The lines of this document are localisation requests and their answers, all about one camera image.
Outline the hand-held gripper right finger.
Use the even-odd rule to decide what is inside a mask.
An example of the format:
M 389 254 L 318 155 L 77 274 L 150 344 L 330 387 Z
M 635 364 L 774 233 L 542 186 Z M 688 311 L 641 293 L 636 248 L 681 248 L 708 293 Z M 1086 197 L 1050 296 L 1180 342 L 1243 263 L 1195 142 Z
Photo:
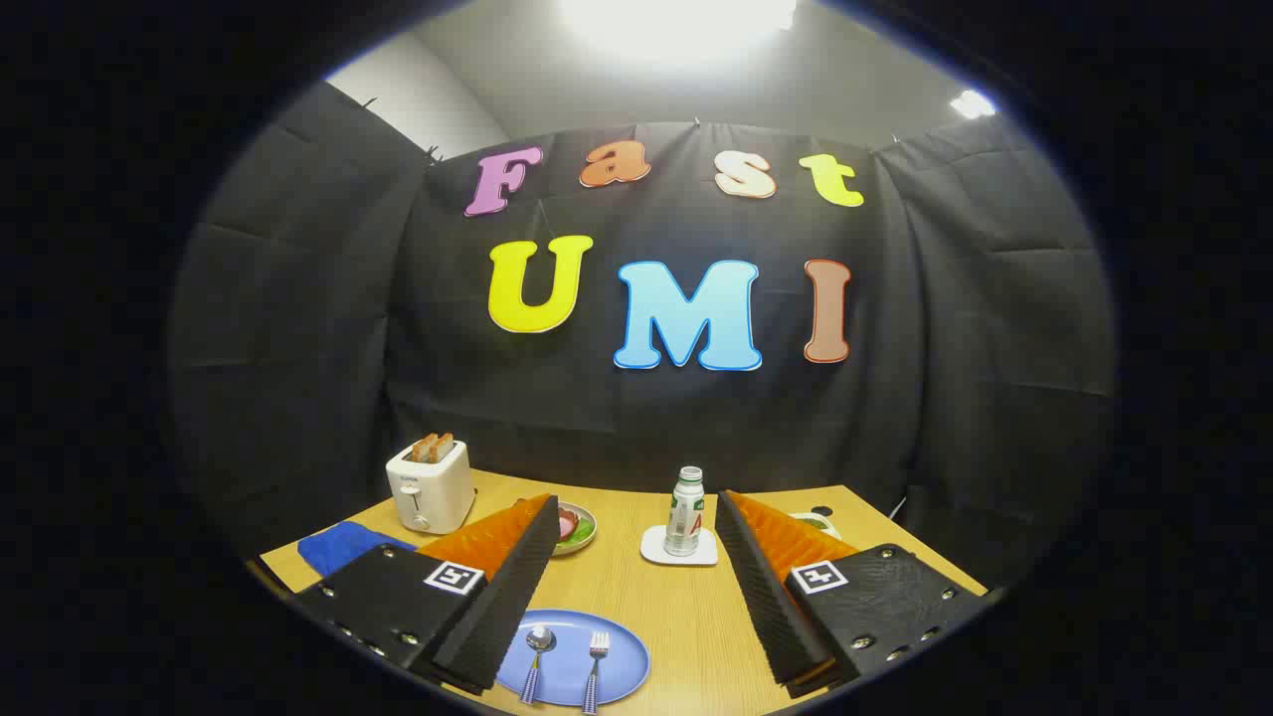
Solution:
M 892 669 L 987 606 L 897 544 L 850 547 L 737 492 L 721 493 L 715 533 L 770 670 L 793 697 Z

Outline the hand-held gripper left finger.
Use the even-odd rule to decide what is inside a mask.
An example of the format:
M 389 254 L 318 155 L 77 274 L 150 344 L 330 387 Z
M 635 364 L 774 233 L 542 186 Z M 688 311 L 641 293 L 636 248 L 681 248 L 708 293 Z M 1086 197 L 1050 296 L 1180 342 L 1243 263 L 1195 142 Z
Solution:
M 415 550 L 378 543 L 297 603 L 374 657 L 477 696 L 494 685 L 558 538 L 559 502 L 544 493 Z

